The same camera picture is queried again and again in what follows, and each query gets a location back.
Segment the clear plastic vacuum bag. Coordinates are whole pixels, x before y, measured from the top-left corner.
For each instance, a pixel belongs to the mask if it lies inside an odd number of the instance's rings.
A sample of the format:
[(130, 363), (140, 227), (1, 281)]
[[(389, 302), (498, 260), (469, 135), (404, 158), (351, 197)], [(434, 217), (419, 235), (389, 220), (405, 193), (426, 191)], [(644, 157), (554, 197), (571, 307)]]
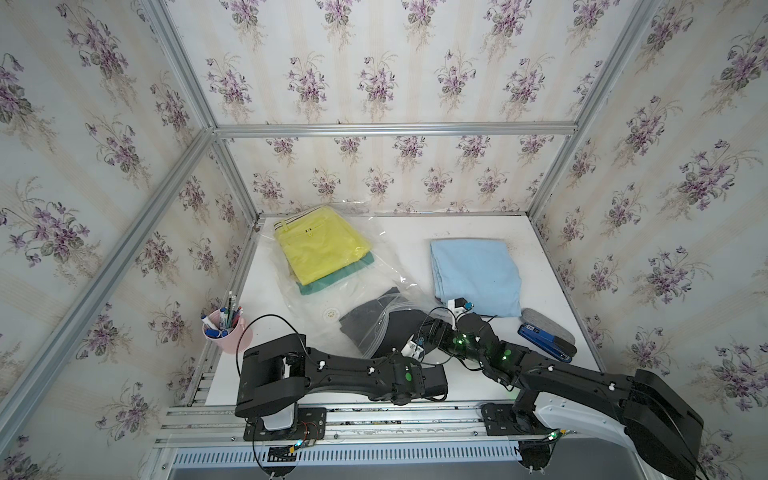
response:
[[(372, 245), (375, 261), (367, 268), (348, 276), (334, 285), (311, 295), (301, 295), (298, 280), (275, 239), (274, 227), (278, 221), (305, 211), (329, 206), (344, 217)], [(328, 353), (363, 358), (352, 341), (340, 330), (340, 319), (353, 308), (373, 300), (396, 287), (409, 300), (433, 318), (452, 321), (451, 313), (438, 305), (406, 269), (396, 253), (391, 234), (372, 216), (354, 216), (334, 204), (309, 208), (292, 216), (278, 219), (264, 230), (263, 245), (275, 267), (275, 280), (290, 314), (290, 321), (307, 343)]]

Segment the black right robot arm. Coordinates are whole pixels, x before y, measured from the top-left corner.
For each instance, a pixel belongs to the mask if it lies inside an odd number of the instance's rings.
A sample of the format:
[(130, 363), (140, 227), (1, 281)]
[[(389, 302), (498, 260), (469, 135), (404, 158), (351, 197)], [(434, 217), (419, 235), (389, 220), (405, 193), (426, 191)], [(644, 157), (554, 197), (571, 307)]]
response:
[(642, 460), (673, 479), (695, 479), (700, 469), (702, 417), (660, 376), (638, 369), (633, 375), (588, 370), (502, 341), (474, 313), (453, 325), (427, 315), (412, 335), (425, 353), (438, 349), (470, 360), (508, 390), (518, 388), (517, 411), (530, 420), (539, 394), (549, 393), (600, 412), (624, 426)]

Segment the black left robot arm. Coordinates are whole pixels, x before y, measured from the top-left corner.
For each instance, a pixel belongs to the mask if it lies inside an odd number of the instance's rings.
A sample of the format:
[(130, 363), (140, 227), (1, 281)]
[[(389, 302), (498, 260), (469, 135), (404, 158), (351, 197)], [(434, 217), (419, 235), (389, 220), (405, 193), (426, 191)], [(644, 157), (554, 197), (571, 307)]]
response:
[(312, 393), (362, 395), (371, 402), (406, 405), (438, 399), (448, 392), (444, 368), (391, 352), (365, 359), (331, 355), (286, 335), (244, 352), (234, 415), (267, 417)]

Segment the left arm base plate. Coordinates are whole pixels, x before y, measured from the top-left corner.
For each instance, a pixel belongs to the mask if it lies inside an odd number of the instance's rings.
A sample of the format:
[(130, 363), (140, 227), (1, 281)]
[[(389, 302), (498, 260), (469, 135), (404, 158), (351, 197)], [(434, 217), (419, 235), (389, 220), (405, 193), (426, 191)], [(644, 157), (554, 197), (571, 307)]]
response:
[(292, 405), (271, 416), (248, 419), (243, 440), (322, 440), (325, 436), (327, 413), (328, 410), (322, 407)]

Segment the light blue trousers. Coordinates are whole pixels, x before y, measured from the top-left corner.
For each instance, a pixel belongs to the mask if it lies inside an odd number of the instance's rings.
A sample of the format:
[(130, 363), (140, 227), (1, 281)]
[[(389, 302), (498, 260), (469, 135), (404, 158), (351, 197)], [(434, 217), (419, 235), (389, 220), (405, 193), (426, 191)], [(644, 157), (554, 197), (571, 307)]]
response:
[(446, 304), (463, 298), (484, 316), (521, 315), (522, 281), (507, 244), (496, 239), (430, 242), (435, 297)]

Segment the dark grey trousers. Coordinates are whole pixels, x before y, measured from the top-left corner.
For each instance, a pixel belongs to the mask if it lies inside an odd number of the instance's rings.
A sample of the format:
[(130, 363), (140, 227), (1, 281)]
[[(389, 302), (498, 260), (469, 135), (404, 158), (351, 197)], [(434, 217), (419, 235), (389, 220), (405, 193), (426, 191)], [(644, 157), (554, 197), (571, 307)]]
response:
[(401, 351), (426, 318), (426, 311), (393, 287), (344, 315), (340, 330), (363, 358), (377, 358)]

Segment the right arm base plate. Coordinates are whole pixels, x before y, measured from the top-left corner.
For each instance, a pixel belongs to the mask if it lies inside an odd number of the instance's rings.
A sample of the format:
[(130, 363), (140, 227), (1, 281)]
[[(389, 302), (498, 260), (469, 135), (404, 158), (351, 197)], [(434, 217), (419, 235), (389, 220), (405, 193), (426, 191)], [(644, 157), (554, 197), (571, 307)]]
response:
[(550, 432), (533, 411), (516, 404), (486, 403), (480, 411), (487, 436), (544, 436)]

